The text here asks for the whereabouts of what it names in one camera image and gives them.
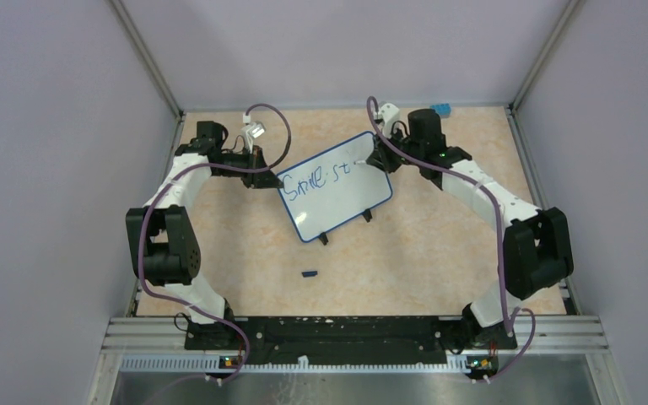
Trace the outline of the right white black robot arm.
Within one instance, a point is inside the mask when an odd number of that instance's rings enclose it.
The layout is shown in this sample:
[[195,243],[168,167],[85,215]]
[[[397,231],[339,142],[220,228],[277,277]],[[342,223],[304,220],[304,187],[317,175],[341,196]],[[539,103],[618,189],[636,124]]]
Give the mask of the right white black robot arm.
[[374,150],[367,165],[392,173],[403,165],[470,208],[495,232],[496,284],[469,304],[471,316],[461,324],[463,341],[482,348],[494,338],[494,325],[511,333],[521,303],[541,289],[553,287],[574,271],[568,220],[559,208],[540,208],[501,186],[473,157],[451,146],[432,109],[408,114],[403,129],[399,109],[391,104],[366,108],[375,131]]

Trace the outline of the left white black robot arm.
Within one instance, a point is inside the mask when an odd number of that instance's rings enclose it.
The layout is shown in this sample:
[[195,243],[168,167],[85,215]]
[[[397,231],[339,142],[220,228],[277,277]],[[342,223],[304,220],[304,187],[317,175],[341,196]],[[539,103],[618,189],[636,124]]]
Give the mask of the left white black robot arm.
[[255,143],[264,132],[263,123],[246,122],[240,131],[245,145],[234,151],[224,148],[229,132],[222,124],[198,122],[195,136],[176,149],[156,194],[126,214],[133,271],[143,292],[181,305],[191,321],[206,325],[204,336],[215,348],[231,346],[237,327],[226,315],[226,299],[201,271],[200,245],[188,212],[212,177],[236,177],[254,189],[282,187]]

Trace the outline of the blue framed whiteboard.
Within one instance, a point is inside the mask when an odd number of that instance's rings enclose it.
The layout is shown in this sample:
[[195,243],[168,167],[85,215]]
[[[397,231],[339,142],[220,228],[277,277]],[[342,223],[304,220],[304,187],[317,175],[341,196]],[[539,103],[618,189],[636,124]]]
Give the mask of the blue framed whiteboard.
[[387,173],[353,164],[372,153],[373,135],[362,132],[277,173],[279,196],[300,241],[317,240],[392,198]]

